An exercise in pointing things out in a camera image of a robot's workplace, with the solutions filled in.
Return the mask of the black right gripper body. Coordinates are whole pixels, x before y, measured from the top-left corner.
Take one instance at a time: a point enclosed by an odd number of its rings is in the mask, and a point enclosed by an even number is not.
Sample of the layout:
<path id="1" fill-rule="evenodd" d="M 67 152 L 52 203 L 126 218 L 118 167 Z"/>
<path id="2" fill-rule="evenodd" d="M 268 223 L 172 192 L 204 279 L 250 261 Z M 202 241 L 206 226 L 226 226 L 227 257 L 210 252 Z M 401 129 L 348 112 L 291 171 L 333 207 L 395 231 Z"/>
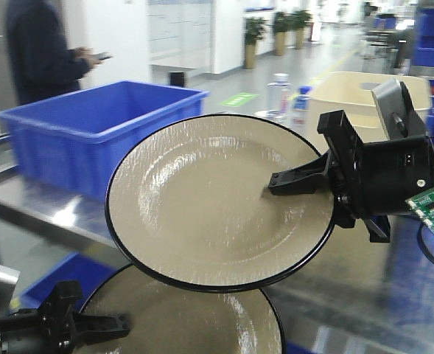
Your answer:
<path id="1" fill-rule="evenodd" d="M 317 131 L 335 159 L 337 194 L 370 228 L 388 228 L 388 216 L 409 213 L 407 199 L 434 188 L 434 137 L 364 142 L 343 110 L 321 114 Z"/>

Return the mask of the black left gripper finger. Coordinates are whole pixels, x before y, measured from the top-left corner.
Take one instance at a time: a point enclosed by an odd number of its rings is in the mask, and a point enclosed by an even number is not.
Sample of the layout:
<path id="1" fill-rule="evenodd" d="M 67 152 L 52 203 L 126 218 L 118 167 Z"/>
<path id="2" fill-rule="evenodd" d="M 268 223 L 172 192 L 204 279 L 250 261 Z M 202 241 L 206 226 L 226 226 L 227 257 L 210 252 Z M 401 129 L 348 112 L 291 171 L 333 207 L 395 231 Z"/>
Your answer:
<path id="1" fill-rule="evenodd" d="M 124 314 L 95 316 L 73 313 L 71 342 L 92 345 L 126 337 L 131 330 L 129 318 Z"/>

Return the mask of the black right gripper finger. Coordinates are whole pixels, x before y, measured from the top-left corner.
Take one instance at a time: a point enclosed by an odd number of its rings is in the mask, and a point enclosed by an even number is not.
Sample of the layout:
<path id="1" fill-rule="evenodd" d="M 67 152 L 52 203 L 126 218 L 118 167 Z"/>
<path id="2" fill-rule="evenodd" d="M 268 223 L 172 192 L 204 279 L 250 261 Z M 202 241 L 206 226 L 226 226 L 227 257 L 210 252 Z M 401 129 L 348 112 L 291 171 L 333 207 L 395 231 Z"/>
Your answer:
<path id="1" fill-rule="evenodd" d="M 329 186 L 331 152 L 289 170 L 273 173 L 268 189 L 273 195 L 307 195 Z"/>

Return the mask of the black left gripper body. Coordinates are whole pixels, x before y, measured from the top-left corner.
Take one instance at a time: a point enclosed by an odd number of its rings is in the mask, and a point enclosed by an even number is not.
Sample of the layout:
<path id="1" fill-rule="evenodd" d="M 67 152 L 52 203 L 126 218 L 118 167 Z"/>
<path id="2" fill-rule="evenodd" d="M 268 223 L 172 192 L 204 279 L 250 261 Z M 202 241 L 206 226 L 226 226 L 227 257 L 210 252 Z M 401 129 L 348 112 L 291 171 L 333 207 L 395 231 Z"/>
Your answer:
<path id="1" fill-rule="evenodd" d="M 74 304 L 82 296 L 78 281 L 60 281 L 38 308 L 0 317 L 0 353 L 71 353 L 81 342 Z"/>

